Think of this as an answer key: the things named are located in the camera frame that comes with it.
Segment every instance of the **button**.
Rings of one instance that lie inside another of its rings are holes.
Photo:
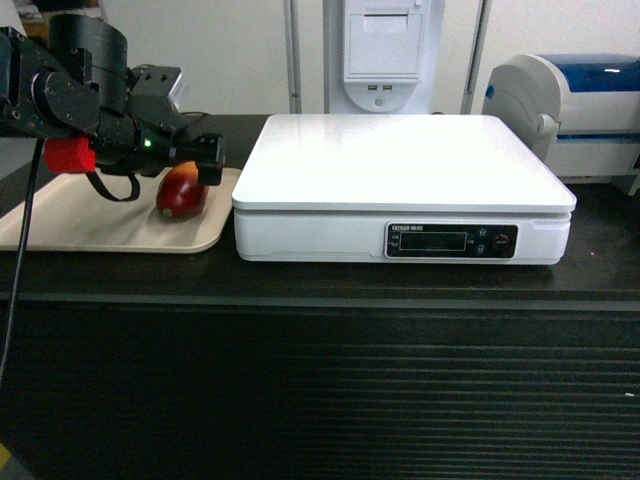
[[[511,238],[506,233],[500,233],[493,239],[493,248],[498,252],[504,252],[511,246]]]

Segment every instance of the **wire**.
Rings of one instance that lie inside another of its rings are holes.
[[[13,285],[9,295],[9,308],[7,310],[7,330],[4,337],[4,350],[2,351],[2,362],[0,363],[0,392],[2,392],[2,383],[4,380],[5,370],[7,368],[7,359],[9,358],[9,345],[11,344],[11,334],[13,332],[13,317],[15,315],[16,303],[18,300],[18,285],[20,283],[20,273],[22,271],[22,261],[24,253],[27,249],[29,241],[29,227],[31,225],[31,211],[33,210],[33,197],[36,192],[36,178],[38,176],[38,165],[40,164],[40,156],[42,155],[42,147],[44,140],[38,139],[36,147],[33,151],[31,159],[31,169],[29,170],[29,179],[27,181],[27,193],[24,201],[24,213],[22,215],[22,229],[20,231],[20,240],[18,242],[18,255],[16,259],[16,267],[13,273]]]

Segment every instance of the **robotic arm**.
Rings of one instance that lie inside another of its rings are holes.
[[[189,133],[174,99],[175,67],[127,68],[125,37],[82,15],[55,15],[49,49],[0,28],[0,136],[46,139],[55,172],[155,177],[195,160],[198,181],[218,185],[221,135]]]

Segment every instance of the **tray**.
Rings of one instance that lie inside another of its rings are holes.
[[[240,170],[225,168],[210,187],[202,213],[166,218],[155,207],[156,178],[139,177],[140,198],[116,203],[103,199],[84,175],[60,175],[34,198],[28,250],[77,252],[197,253],[213,246],[231,211],[231,193]],[[116,196],[128,195],[128,179],[101,176]],[[0,249],[16,250],[24,203],[0,219]]]

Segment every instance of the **printer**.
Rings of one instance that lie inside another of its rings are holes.
[[[640,186],[640,59],[516,55],[496,67],[482,108],[564,183]]]

